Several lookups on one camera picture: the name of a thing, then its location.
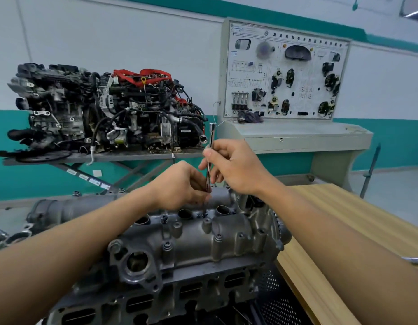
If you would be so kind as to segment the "grey metal engine stand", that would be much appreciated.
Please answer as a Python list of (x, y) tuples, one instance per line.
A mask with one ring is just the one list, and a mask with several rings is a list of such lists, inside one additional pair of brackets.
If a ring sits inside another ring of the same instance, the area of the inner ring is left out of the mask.
[[(76, 178), (80, 178), (91, 185), (102, 189), (101, 195), (115, 192), (129, 192), (144, 183), (153, 180), (170, 165), (181, 160), (189, 160), (202, 157), (203, 148), (185, 148), (174, 152), (166, 149), (159, 153), (147, 151), (100, 153), (91, 157), (83, 154), (72, 154), (68, 157), (55, 157), (49, 153), (40, 157), (17, 160), (16, 158), (4, 158), (4, 166), (38, 166), (48, 165), (60, 169)], [(98, 163), (109, 163), (127, 171), (127, 173), (114, 183), (100, 177), (95, 177), (81, 169), (82, 166), (93, 166)]]

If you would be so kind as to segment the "person's right forearm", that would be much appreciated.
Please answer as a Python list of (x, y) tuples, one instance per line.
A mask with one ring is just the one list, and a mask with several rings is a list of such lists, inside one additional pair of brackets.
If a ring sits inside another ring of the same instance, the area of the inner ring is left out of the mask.
[(255, 187), (362, 325), (418, 325), (417, 269), (271, 175)]

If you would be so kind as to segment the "grey console desk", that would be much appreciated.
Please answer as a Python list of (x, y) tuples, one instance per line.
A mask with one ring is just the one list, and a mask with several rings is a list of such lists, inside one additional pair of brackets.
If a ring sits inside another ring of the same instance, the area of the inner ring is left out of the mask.
[(259, 124), (224, 121), (217, 136), (244, 139), (256, 154), (313, 153), (310, 175), (352, 191), (353, 163), (369, 149), (373, 133), (331, 120), (265, 120)]

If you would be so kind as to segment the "assembled car engine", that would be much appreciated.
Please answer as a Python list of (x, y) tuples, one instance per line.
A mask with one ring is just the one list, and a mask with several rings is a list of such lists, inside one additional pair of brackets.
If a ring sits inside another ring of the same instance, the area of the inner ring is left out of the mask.
[(2, 158), (45, 163), (81, 154), (130, 149), (173, 153), (204, 147), (207, 118), (170, 73), (115, 69), (99, 74), (73, 65), (24, 63), (7, 84), (28, 128), (7, 137), (26, 149)]

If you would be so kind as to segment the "chrome socket extension bar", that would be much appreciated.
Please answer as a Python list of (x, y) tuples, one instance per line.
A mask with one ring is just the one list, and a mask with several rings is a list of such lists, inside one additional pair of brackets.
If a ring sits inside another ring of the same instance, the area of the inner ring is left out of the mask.
[[(216, 123), (210, 123), (209, 125), (209, 139), (208, 144), (206, 148), (212, 148), (213, 142), (215, 140), (215, 129), (216, 129)], [(210, 179), (210, 173), (211, 173), (211, 167), (212, 164), (210, 161), (207, 161), (207, 167), (206, 167), (206, 191), (209, 193), (211, 191), (211, 179)]]

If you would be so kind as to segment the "white electrical training panel board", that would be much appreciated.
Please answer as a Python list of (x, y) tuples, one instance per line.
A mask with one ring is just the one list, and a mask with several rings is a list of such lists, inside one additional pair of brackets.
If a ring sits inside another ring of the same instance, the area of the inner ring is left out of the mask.
[(227, 18), (222, 24), (219, 108), (263, 120), (331, 121), (350, 40)]

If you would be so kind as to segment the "grey engine cylinder head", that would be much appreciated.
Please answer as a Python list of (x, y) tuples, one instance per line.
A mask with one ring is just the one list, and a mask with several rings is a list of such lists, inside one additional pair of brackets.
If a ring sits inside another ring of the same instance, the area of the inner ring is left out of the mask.
[(256, 197), (213, 187), (206, 206), (149, 212), (114, 237), (47, 325), (153, 325), (255, 299), (292, 234)]

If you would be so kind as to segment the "person's right hand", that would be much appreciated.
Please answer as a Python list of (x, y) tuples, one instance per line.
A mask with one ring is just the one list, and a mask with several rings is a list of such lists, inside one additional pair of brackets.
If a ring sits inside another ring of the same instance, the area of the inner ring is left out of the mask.
[(233, 169), (224, 181), (240, 194), (263, 198), (270, 183), (277, 182), (244, 139), (237, 139), (237, 147), (230, 160)]

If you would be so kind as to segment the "dark metal lever rod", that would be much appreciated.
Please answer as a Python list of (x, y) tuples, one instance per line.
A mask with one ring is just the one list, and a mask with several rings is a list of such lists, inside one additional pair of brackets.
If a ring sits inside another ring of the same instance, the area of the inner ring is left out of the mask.
[(373, 175), (374, 168), (376, 166), (376, 163), (377, 163), (377, 160), (379, 158), (380, 152), (381, 152), (381, 143), (379, 143), (378, 146), (376, 147), (376, 150), (374, 152), (374, 156), (373, 156), (373, 159), (372, 159), (372, 163), (370, 165), (370, 168), (369, 168), (368, 172), (363, 174), (364, 183), (363, 183), (361, 192), (359, 194), (359, 197), (361, 199), (364, 199), (365, 194), (366, 194), (366, 192), (368, 190), (369, 183), (370, 183), (371, 177)]

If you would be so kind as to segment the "ceiling light fixture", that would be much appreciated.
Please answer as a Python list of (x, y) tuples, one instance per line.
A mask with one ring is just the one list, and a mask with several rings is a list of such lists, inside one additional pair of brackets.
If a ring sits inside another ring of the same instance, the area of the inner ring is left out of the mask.
[(402, 0), (399, 16), (418, 20), (418, 0)]

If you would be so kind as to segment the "black perforated metal panel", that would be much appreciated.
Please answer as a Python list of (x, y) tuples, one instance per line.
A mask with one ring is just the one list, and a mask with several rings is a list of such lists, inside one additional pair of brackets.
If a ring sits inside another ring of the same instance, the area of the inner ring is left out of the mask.
[(254, 308), (261, 325), (313, 325), (275, 263), (260, 277), (258, 289)]

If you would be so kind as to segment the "dark crumpled cloth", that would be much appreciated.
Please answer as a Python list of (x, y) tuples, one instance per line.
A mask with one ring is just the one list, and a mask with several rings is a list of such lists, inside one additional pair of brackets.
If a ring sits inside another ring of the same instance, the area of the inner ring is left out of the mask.
[(251, 110), (240, 110), (237, 114), (237, 121), (240, 124), (258, 124), (262, 123), (264, 120), (260, 117), (259, 112), (252, 112)]

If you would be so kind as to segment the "person's left hand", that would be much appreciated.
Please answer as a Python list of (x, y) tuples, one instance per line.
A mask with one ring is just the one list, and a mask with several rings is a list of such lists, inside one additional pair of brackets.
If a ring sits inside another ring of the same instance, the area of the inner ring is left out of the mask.
[(187, 166), (185, 161), (171, 165), (147, 186), (154, 205), (169, 211), (190, 205), (187, 204)]

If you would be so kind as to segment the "person's left forearm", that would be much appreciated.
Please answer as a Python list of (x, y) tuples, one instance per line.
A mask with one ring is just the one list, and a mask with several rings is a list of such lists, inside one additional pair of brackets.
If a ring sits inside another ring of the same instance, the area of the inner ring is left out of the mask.
[(109, 242), (157, 207), (149, 185), (0, 251), (0, 325), (35, 325)]

